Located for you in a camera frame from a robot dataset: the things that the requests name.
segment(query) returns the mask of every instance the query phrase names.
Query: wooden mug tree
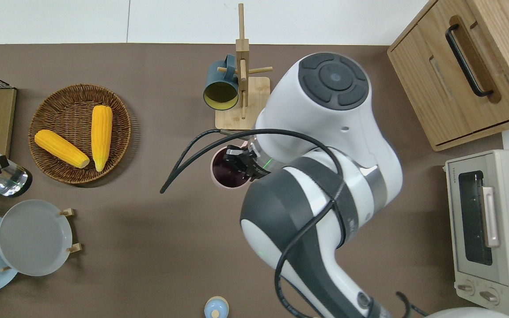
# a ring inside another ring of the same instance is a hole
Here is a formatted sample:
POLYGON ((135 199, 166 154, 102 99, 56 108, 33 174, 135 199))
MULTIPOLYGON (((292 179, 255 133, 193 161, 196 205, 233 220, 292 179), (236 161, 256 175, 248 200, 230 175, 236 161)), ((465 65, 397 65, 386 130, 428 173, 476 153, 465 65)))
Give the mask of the wooden mug tree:
MULTIPOLYGON (((239 4, 239 38, 235 40, 235 51, 239 100, 231 109, 216 111, 216 127, 228 130, 249 130, 255 125, 258 115, 270 96, 270 79, 249 76, 249 74, 272 71, 272 67, 249 69, 249 39, 245 38, 243 4, 239 4)), ((226 71, 224 67, 219 67, 217 70, 226 71)))

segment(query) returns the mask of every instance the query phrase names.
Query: black cable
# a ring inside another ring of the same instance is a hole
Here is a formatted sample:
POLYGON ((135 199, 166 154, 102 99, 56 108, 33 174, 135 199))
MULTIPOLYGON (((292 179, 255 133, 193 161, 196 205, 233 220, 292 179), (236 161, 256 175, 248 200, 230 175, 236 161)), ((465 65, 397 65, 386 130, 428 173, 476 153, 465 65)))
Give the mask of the black cable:
POLYGON ((297 318, 312 318, 312 317, 306 316, 305 314, 303 314, 303 313, 299 312, 298 310, 296 310, 295 308, 293 308, 293 306, 284 297, 284 294, 283 294, 282 288, 281 288, 281 284, 280 284, 282 267, 284 266, 284 264, 286 262, 288 254, 293 249, 293 247, 297 244, 297 242, 299 242, 299 240, 303 237, 304 234, 307 233, 307 231, 309 231, 312 227, 317 225, 317 223, 319 221, 321 221, 321 219, 323 219, 323 217, 325 215, 327 215, 327 212, 329 212, 329 210, 331 210, 334 203, 335 203, 335 201, 333 199, 330 200, 327 203, 327 205, 325 205, 325 207, 319 212, 318 215, 316 215, 315 217, 312 217, 301 229, 298 230, 296 235, 294 235, 294 237, 289 241, 288 245, 282 252, 280 258, 278 259, 278 263, 276 265, 276 270, 274 271, 274 290, 276 291, 276 296, 280 300, 280 303, 282 304, 282 306, 284 306, 284 308, 286 308, 286 310, 288 310, 288 312, 290 312, 291 314, 293 314, 293 316, 295 316, 297 318))
POLYGON ((410 301, 408 300, 406 295, 397 291, 396 296, 398 296, 400 298, 400 300, 402 302, 404 302, 404 306, 406 306, 406 311, 404 312, 404 316, 402 316, 402 318, 411 318, 412 317, 412 312, 411 312, 412 305, 410 304, 410 301))
POLYGON ((410 304, 410 306, 412 307, 413 310, 415 310, 416 312, 418 312, 418 314, 424 316, 424 317, 427 317, 429 316, 429 314, 427 312, 424 312, 423 310, 421 310, 420 308, 417 308, 414 304, 410 304))
POLYGON ((204 137, 206 135, 209 135, 210 133, 220 133, 220 132, 221 132, 221 129, 209 129, 209 130, 206 130, 206 131, 200 133, 194 139, 192 139, 192 141, 190 141, 189 145, 182 152, 182 155, 180 155, 180 158, 178 158, 178 161, 176 161, 176 164, 174 165, 174 168, 172 168, 172 171, 170 171, 170 173, 172 173, 176 169, 178 169, 178 166, 180 165, 182 160, 184 160, 184 157, 186 156, 186 153, 188 153, 188 151, 190 151, 190 149, 196 143, 196 141, 200 140, 202 137, 204 137))
MULTIPOLYGON (((314 145, 316 145, 317 147, 322 149, 325 153, 327 153, 327 155, 329 157, 331 157, 331 160, 333 161, 333 164, 335 165, 335 169, 337 169, 337 174, 341 177, 341 180, 343 180, 343 170, 341 168, 341 163, 339 162, 339 159, 337 159, 337 157, 335 157, 335 155, 333 154, 331 149, 329 149, 326 145, 321 143, 321 141, 319 141, 319 140, 317 140, 317 139, 315 139, 313 137, 310 137, 310 136, 305 135, 303 133, 299 133, 299 132, 295 132, 295 131, 289 131, 289 130, 284 130, 284 129, 253 129, 253 130, 250 130, 250 131, 243 131, 243 132, 234 133, 232 135, 229 135, 227 137, 219 139, 218 141, 210 143, 210 145, 207 145, 202 150, 196 152, 193 156, 191 156, 181 166, 178 166, 181 163, 183 157, 186 155, 186 153, 189 151, 189 149, 195 143, 195 141, 197 141, 198 139, 200 139, 204 135, 207 135, 208 133, 209 133, 209 131, 205 131, 203 133, 200 133, 200 135, 198 135, 196 137, 196 139, 194 139, 194 141, 192 141, 192 143, 190 143, 190 145, 188 145, 186 150, 184 150, 184 152, 182 153, 180 159, 178 159, 178 162, 174 166, 174 169, 172 169, 172 172, 168 176, 168 179, 166 180, 166 182, 162 186, 162 188, 160 190, 160 193, 164 193, 166 191, 166 189, 168 189, 168 186, 174 181, 174 179, 176 179, 176 177, 178 177, 178 175, 180 175, 180 173, 182 173, 182 171, 184 171, 184 169, 186 169, 186 167, 188 167, 190 164, 192 164, 194 161, 196 161, 196 159, 198 159, 199 157, 201 157, 202 155, 204 155, 205 153, 207 153, 211 149, 214 149, 215 147, 218 147, 219 145, 227 143, 227 142, 229 142, 229 141, 231 141, 233 139, 238 139, 238 138, 241 138, 241 137, 251 136, 251 135, 259 135, 259 134, 287 135, 287 136, 297 137, 297 138, 303 139, 305 141, 309 141, 310 143, 313 143, 314 145)), ((339 189, 337 190, 337 193, 335 194, 335 197, 331 197, 331 200, 327 203, 327 205, 325 205, 323 210, 320 211, 319 214, 316 215, 315 217, 312 217, 300 230, 298 230, 298 232, 296 232, 294 237, 288 243, 288 245, 285 248, 285 250, 282 252, 280 259, 278 260, 277 267, 276 267, 276 270, 274 272, 274 287, 275 287, 275 291, 276 291, 277 297, 279 298, 279 300, 280 300, 281 304, 284 306, 284 308, 286 310, 288 310, 288 312, 290 312, 291 314, 296 316, 297 318, 311 318, 311 317, 310 316, 306 316, 306 315, 300 313, 298 310, 293 308, 293 306, 291 306, 291 304, 289 304, 289 302, 285 299, 284 294, 281 291, 281 284, 280 284, 281 269, 284 266, 286 258, 288 256, 289 252, 291 251, 291 249, 293 248, 293 246, 295 246, 295 244, 297 244, 297 242, 299 242, 301 237, 303 237, 303 235, 305 233, 307 233, 307 231, 309 231, 309 229, 311 229, 312 227, 317 225, 317 223, 321 219, 323 219, 323 217, 327 214, 327 212, 329 210, 331 210, 331 208, 333 206, 336 205, 335 199, 337 199, 337 197, 341 193, 341 189, 342 188, 343 188, 343 183, 339 186, 339 189)))
POLYGON ((321 143, 321 141, 319 141, 313 137, 310 137, 308 135, 305 135, 303 133, 284 130, 284 129, 253 129, 253 130, 248 130, 248 131, 237 132, 237 133, 234 133, 227 137, 224 137, 222 139, 219 139, 218 141, 210 143, 209 145, 204 147, 202 150, 196 152, 185 163, 182 163, 182 165, 180 165, 180 167, 178 167, 178 169, 172 171, 170 173, 170 175, 168 175, 168 179, 166 180, 166 182, 160 189, 160 193, 164 193, 166 191, 166 189, 168 189, 168 186, 174 181, 174 179, 176 179, 176 177, 178 175, 180 175, 180 173, 182 173, 182 171, 184 171, 184 169, 186 169, 186 167, 188 167, 190 164, 192 164, 194 161, 196 161, 196 159, 198 159, 199 157, 201 157, 202 155, 204 155, 211 149, 214 149, 215 147, 218 147, 218 146, 220 146, 224 143, 227 143, 233 139, 241 138, 244 136, 259 135, 259 134, 260 135, 263 135, 263 134, 287 135, 287 136, 297 137, 297 138, 303 139, 305 141, 309 141, 310 143, 313 143, 314 145, 316 145, 317 147, 319 147, 320 149, 325 151, 325 153, 327 153, 327 155, 329 155, 329 157, 331 157, 331 159, 333 160, 333 163, 335 164, 335 168, 337 169, 337 174, 341 175, 341 179, 343 178, 343 171, 341 170, 341 164, 339 163, 339 160, 337 159, 337 157, 335 157, 335 155, 333 154, 331 149, 329 149, 326 145, 321 143))
POLYGON ((424 312, 420 308, 417 308, 414 304, 410 303, 410 301, 408 300, 406 295, 404 295, 402 292, 397 291, 396 296, 398 296, 400 298, 400 300, 402 302, 404 302, 404 306, 406 306, 406 312, 404 312, 403 318, 410 318, 412 316, 412 312, 411 312, 412 309, 424 317, 429 316, 428 313, 424 312))

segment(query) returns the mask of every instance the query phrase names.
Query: oven knob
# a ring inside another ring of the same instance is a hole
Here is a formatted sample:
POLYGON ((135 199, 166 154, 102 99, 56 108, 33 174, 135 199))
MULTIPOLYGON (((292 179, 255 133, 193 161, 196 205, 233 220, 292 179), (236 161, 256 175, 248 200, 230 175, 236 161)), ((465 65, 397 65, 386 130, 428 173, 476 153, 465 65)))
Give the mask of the oven knob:
POLYGON ((479 292, 479 295, 482 298, 493 303, 494 305, 497 305, 500 303, 500 298, 498 298, 498 292, 494 288, 489 288, 489 290, 487 290, 487 291, 481 291, 481 292, 479 292))
POLYGON ((458 290, 462 290, 469 296, 473 296, 475 294, 475 286, 470 280, 465 280, 463 284, 455 282, 455 288, 457 288, 458 290))

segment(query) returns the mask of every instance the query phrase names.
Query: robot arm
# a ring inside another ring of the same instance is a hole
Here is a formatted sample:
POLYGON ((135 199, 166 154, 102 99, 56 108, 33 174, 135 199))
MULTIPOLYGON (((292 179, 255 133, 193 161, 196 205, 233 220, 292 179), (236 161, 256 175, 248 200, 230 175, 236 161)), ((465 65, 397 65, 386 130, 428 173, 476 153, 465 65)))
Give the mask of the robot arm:
MULTIPOLYGON (((324 318, 391 317, 335 261, 335 249, 402 187, 402 168, 376 125, 370 92, 368 76, 353 60, 334 53, 307 56, 277 84, 255 130, 234 136, 257 135, 244 148, 228 147, 224 157, 230 173, 260 178, 246 193, 242 230, 257 255, 276 270, 277 295, 299 318, 307 316, 285 301, 280 276, 324 318)), ((192 141, 161 193, 197 157, 231 139, 205 147, 180 166, 192 141)), ((505 317, 469 309, 450 314, 505 317)))
MULTIPOLYGON (((359 226, 357 206, 366 202, 355 201, 343 182, 335 204, 339 215, 331 209, 333 204, 327 207, 330 200, 326 193, 335 195, 342 180, 319 162, 325 157, 323 152, 312 151, 293 161, 290 167, 253 183, 241 214, 244 235, 257 254, 276 269, 296 233, 322 213, 323 218, 293 245, 281 275, 324 317, 388 318, 389 313, 366 296, 335 261, 335 249, 352 237, 359 226)), ((344 175, 352 178, 356 167, 351 171, 348 159, 338 159, 344 175)), ((356 189, 362 189, 366 181, 361 178, 354 184, 356 189)), ((366 191, 358 195, 372 201, 366 191)))

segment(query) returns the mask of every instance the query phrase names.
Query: dark green mug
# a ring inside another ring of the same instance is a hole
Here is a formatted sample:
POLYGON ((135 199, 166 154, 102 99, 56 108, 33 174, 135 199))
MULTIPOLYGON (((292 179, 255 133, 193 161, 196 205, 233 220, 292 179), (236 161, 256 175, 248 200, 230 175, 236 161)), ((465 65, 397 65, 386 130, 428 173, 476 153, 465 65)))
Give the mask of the dark green mug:
POLYGON ((239 80, 235 74, 235 56, 228 54, 224 61, 213 62, 205 81, 204 101, 215 110, 233 108, 239 100, 239 80), (220 72, 218 67, 227 70, 220 72))

